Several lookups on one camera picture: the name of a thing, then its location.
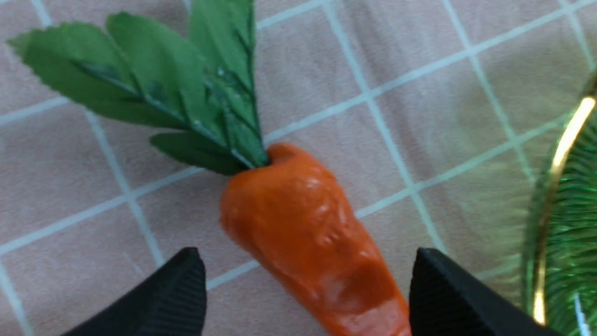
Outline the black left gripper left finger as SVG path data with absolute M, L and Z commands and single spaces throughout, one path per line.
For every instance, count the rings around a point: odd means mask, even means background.
M 68 330 L 69 336 L 200 336 L 207 314 L 206 270 L 184 247 L 119 300 Z

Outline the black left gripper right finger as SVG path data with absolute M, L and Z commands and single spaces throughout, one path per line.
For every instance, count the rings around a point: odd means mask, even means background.
M 409 309 L 414 336 L 557 335 L 434 248 L 417 250 Z

